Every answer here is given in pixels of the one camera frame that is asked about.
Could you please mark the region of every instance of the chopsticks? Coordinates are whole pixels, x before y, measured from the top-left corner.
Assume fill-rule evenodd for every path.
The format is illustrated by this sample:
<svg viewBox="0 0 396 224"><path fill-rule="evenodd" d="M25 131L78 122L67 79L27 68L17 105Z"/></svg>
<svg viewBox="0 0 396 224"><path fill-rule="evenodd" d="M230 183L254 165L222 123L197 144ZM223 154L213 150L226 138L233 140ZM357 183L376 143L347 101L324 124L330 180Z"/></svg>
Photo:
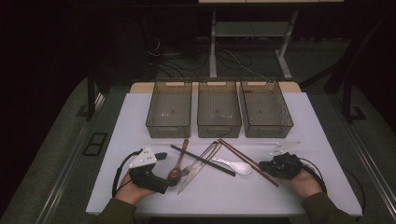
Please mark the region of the chopsticks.
<svg viewBox="0 0 396 224"><path fill-rule="evenodd" d="M234 148L233 146L231 146L230 144L228 144L224 140L219 139L219 142L221 142L225 147L227 147L233 154L235 154L235 156L239 157L239 159L241 159L242 161L250 164L251 168L253 170L255 170L257 173L259 173L259 175L261 175L262 177L267 179L275 187L279 187L279 185L273 179L271 179L268 175L266 175L265 173L263 173L260 170L260 168L259 168L260 166L259 166L259 164L257 162L255 162L254 160L252 160L251 158L249 158L248 156L246 156L245 154L243 154L238 149Z"/></svg>
<svg viewBox="0 0 396 224"><path fill-rule="evenodd" d="M201 158L201 157L199 157L199 156L196 156L196 155L190 153L189 151L184 151L184 150L182 150L181 148L176 147L176 146L174 146L174 145L171 145L171 148L172 148L172 149L175 149L175 150L177 150L177 151L179 151L180 153L184 153L184 154L186 154L186 155L188 155L188 156L191 156L191 157L195 158L195 159L198 160L198 161L201 161L201 162L203 162L203 163L206 163L206 164L212 166L213 168L216 168L216 169L218 169L218 170L220 170L220 171L226 173L227 175L235 176L235 172L234 172L234 171L231 171L231 170L226 169L226 168L224 168L224 167L222 167L222 166L219 166L219 165L215 164L214 162L207 161L207 160L205 160L204 158Z"/></svg>

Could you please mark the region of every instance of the white table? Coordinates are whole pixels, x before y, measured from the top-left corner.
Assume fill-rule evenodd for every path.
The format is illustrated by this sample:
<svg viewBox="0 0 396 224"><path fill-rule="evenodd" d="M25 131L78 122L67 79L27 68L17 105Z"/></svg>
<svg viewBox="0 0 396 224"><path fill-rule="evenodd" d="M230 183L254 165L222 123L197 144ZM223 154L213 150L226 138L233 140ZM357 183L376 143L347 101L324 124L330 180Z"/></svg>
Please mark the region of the white table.
<svg viewBox="0 0 396 224"><path fill-rule="evenodd" d="M101 170L92 191L87 213L98 214L111 198L111 188L117 168L124 158L142 147L151 145L155 152L167 152L165 161L158 161L153 173L166 178L176 165L179 152L170 145L181 147L183 139L151 139L145 126L151 93L129 93L125 97L119 119L111 137ZM290 153L312 161L322 172L329 196L336 206L352 216L361 216L361 207L335 158L318 118L305 93L286 92L294 127L286 139L248 139L243 128L239 138L224 139L255 161L269 161L274 146L262 146L267 142L302 141ZM197 94L192 94L191 138L188 151L201 154L216 139L200 139L197 136ZM240 161L222 147L218 157ZM193 159L185 156L181 167ZM125 175L126 162L121 176ZM165 194L156 193L143 199L137 206L136 217L292 217L304 214L301 198L280 185L270 182L252 171L250 175L226 175L206 166L190 184L177 195L178 187L170 187Z"/></svg>

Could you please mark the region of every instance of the sleeve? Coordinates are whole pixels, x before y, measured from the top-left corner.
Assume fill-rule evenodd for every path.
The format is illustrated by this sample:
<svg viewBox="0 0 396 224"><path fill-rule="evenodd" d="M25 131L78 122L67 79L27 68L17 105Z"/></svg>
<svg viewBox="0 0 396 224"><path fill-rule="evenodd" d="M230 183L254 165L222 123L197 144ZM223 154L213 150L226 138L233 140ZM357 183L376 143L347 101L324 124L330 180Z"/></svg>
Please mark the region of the sleeve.
<svg viewBox="0 0 396 224"><path fill-rule="evenodd" d="M306 198L302 206L311 224L356 223L353 217L338 209L326 193L317 193Z"/></svg>
<svg viewBox="0 0 396 224"><path fill-rule="evenodd" d="M133 224L136 206L117 199L110 199L105 209L89 224Z"/></svg>

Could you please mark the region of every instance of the knife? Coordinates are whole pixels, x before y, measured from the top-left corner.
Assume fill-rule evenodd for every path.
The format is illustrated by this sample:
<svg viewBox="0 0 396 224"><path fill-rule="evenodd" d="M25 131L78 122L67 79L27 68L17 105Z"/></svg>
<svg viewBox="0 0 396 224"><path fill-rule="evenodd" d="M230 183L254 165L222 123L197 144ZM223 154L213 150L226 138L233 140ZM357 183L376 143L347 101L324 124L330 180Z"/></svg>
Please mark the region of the knife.
<svg viewBox="0 0 396 224"><path fill-rule="evenodd" d="M173 149L179 151L180 153L185 153L186 155L191 156L191 157L195 158L195 159L198 160L198 161L201 161L201 162L203 162L203 163L206 163L206 164L208 164L208 165L210 165L210 166L212 166L212 167L214 167L214 168L216 168L216 169L218 169L218 170L220 170L220 171L226 173L227 175L235 176L235 172L234 172L234 171L231 171L231 170L226 169L226 168L224 168L224 167L222 167L222 166L219 166L219 165L215 164L214 162L207 161L207 160L205 160L205 159L203 159L203 158L200 158L199 156L197 156L197 155L195 155L195 154L192 154L192 153L190 153L189 151L184 151L184 150L182 150L180 147L176 147L176 146L174 146L174 145L171 145L171 148L173 148Z"/></svg>
<svg viewBox="0 0 396 224"><path fill-rule="evenodd" d="M222 144L221 143L216 143L215 148L213 148L213 150L209 153L209 156L206 158L207 161L209 161L210 159L212 159L212 157L219 151L219 149L221 148ZM178 189L178 193L177 195L184 189L186 188L190 182L198 175L198 173L202 170L202 168L204 168L204 166L206 165L206 163L202 162L199 166L197 166L196 168L194 168L189 175L184 179L183 184L180 186L180 189Z"/></svg>

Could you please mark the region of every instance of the storage bin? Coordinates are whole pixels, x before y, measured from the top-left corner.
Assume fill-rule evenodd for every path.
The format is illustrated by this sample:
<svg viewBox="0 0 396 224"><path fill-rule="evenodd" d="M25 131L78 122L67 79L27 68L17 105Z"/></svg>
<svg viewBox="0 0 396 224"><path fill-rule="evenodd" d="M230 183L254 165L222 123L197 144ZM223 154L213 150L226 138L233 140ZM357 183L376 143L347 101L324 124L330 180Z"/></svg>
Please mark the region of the storage bin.
<svg viewBox="0 0 396 224"><path fill-rule="evenodd" d="M239 100L248 138L285 138L293 127L288 106L275 80L242 80Z"/></svg>
<svg viewBox="0 0 396 224"><path fill-rule="evenodd" d="M191 136L190 78L162 78L154 85L146 126L151 138Z"/></svg>
<svg viewBox="0 0 396 224"><path fill-rule="evenodd" d="M197 124L200 138L239 136L242 119L233 78L199 80Z"/></svg>

